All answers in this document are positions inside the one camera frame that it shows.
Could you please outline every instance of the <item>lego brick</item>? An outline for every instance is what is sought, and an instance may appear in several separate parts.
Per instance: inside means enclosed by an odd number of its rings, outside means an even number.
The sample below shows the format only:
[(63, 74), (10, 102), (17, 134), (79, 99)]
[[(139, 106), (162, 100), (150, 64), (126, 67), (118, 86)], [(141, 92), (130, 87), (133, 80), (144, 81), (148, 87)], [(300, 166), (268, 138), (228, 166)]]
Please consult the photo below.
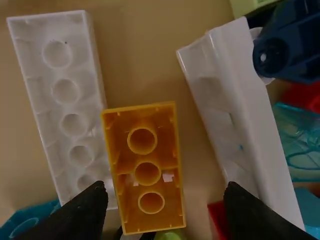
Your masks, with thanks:
[(272, 108), (293, 182), (320, 182), (320, 115), (282, 102)]
[(208, 211), (217, 232), (218, 240), (230, 239), (228, 221), (224, 201), (218, 201), (208, 205)]
[(320, 239), (320, 199), (305, 187), (294, 189), (299, 203), (305, 231)]
[(116, 209), (90, 16), (84, 10), (13, 16), (7, 24), (61, 205), (102, 180), (108, 207)]
[(281, 98), (281, 102), (296, 108), (320, 114), (320, 82), (293, 84)]
[(14, 239), (101, 240), (107, 206), (108, 193), (104, 183), (96, 181), (38, 224), (31, 227), (29, 223), (31, 228)]
[(266, 86), (257, 75), (245, 17), (177, 51), (225, 182), (237, 182), (304, 229)]
[(174, 102), (106, 109), (101, 117), (123, 233), (185, 227)]
[(29, 206), (16, 211), (1, 227), (0, 239), (15, 239), (21, 233), (34, 227), (60, 208), (59, 200)]
[(320, 73), (320, 5), (317, 0), (281, 2), (254, 41), (253, 64), (266, 78), (312, 84)]
[(223, 202), (232, 240), (316, 240), (236, 182), (228, 183)]
[(184, 233), (181, 229), (174, 229), (168, 231), (158, 231), (154, 240), (186, 240)]

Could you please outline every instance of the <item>dark blue lego piece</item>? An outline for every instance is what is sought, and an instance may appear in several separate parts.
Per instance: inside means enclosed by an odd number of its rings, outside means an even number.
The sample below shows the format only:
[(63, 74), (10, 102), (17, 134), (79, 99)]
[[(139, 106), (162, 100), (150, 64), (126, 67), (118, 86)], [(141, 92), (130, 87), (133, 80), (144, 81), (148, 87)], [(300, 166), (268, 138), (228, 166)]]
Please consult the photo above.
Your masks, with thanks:
[(320, 0), (286, 0), (254, 41), (253, 64), (266, 78), (320, 80)]
[(11, 240), (59, 209), (59, 200), (16, 211), (0, 228), (0, 240)]

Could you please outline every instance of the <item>white lego piece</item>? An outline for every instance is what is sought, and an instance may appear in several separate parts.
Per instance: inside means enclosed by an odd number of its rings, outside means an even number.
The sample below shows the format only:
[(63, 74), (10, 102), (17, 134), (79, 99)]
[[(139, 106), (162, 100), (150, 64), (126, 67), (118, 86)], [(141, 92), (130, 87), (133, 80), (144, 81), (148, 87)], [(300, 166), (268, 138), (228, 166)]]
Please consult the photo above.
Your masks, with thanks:
[(304, 223), (245, 17), (177, 51), (226, 182), (235, 181), (301, 229)]
[(117, 201), (105, 148), (104, 86), (84, 10), (7, 18), (42, 145), (61, 205), (97, 180), (108, 209)]

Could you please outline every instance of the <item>beige table surface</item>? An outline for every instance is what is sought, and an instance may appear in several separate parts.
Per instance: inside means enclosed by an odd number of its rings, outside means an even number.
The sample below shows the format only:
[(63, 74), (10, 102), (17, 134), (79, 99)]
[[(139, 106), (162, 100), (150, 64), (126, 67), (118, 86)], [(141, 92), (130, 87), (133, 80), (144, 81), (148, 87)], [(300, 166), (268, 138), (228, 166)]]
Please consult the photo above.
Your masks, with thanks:
[[(175, 51), (231, 21), (228, 0), (0, 0), (0, 222), (57, 197), (6, 17), (78, 9), (93, 18), (109, 108), (176, 101), (185, 231), (212, 239), (207, 203), (222, 199), (225, 183)], [(118, 225), (108, 212), (106, 228)]]

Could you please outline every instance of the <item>cyan lego piece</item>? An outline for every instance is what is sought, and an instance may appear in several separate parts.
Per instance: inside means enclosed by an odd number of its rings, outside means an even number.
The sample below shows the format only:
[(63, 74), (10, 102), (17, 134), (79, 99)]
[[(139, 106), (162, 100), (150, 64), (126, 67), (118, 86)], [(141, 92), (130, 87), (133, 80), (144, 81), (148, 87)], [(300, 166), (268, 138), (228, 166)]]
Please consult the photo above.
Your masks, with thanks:
[(320, 114), (277, 103), (272, 108), (293, 182), (320, 182)]
[(320, 240), (320, 199), (307, 188), (295, 188), (305, 231)]
[(16, 211), (0, 228), (0, 240), (11, 240), (59, 209), (59, 200)]

